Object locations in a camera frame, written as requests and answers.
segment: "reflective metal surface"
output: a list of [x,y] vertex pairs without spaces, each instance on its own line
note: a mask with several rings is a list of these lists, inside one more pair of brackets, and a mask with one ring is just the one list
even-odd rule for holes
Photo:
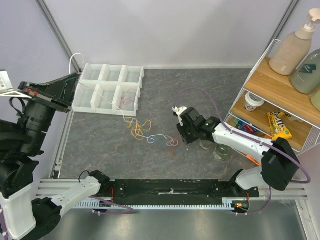
[[[265,202],[252,201],[251,210]],[[73,209],[45,240],[306,240],[294,201],[272,202],[260,214],[230,211],[137,210],[129,215]]]

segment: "marbled gray surface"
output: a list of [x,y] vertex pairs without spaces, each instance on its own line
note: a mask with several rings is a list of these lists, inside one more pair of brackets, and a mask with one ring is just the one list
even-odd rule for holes
[[[235,151],[228,161],[219,162],[213,150],[204,150],[198,141],[185,145],[173,116],[175,96],[183,89],[206,90],[216,100],[224,118],[249,69],[166,69],[145,70],[137,118],[152,121],[149,132],[170,135],[179,141],[173,149],[163,137],[154,144],[136,140],[122,116],[76,112],[63,157],[61,178],[78,178],[84,170],[99,169],[113,179],[222,179],[229,180],[239,169],[254,163]],[[205,118],[217,117],[203,93],[193,90],[181,96],[178,107],[194,107]]]

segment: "gray floor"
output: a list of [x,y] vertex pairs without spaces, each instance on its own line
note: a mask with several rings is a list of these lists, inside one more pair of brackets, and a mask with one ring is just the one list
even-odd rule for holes
[[[264,201],[252,201],[261,208]],[[295,202],[272,202],[261,214],[222,210],[137,210],[129,215],[68,212],[45,240],[307,240]]]
[[[198,142],[185,145],[179,136],[172,106],[181,90],[197,87],[211,94],[223,117],[240,91],[249,69],[146,70],[137,118],[152,121],[150,134],[170,135],[180,144],[166,146],[136,140],[121,116],[75,113],[63,157],[61,178],[77,178],[84,170],[99,169],[113,179],[222,179],[255,165],[232,152],[226,162],[213,158]],[[217,116],[209,99],[198,91],[184,94],[177,106],[194,107],[204,117]]]

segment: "white tray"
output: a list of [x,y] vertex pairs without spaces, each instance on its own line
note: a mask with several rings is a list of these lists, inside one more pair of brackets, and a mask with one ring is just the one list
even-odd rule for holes
[[135,117],[144,76],[143,66],[87,63],[75,91],[73,111],[111,115],[123,112]]

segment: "wooden shelf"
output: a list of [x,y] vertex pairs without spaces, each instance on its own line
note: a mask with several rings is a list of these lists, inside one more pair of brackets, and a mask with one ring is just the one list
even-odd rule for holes
[[[258,107],[255,111],[248,111],[245,109],[245,95],[246,92],[242,95],[239,101],[232,108],[231,112],[233,115],[244,119],[248,123],[251,123],[271,135],[271,129],[269,125],[269,120],[267,116],[267,112],[279,112],[279,108],[270,104],[269,102],[265,102],[262,106]],[[290,121],[287,117],[281,118],[283,123],[289,129],[292,134],[292,138],[288,139],[289,144],[292,148],[300,152],[307,140],[309,132],[312,126],[306,122],[299,121]]]
[[[269,66],[269,61],[270,57],[263,59],[252,77],[244,86],[244,89],[320,128],[320,111],[312,105],[312,95],[305,95],[298,92],[291,85],[290,76],[282,76],[274,72]],[[300,129],[293,129],[293,127],[290,128],[288,126],[293,137],[295,137],[294,132],[299,132]],[[299,143],[300,146],[302,140],[303,138],[299,138],[299,140],[295,142]]]

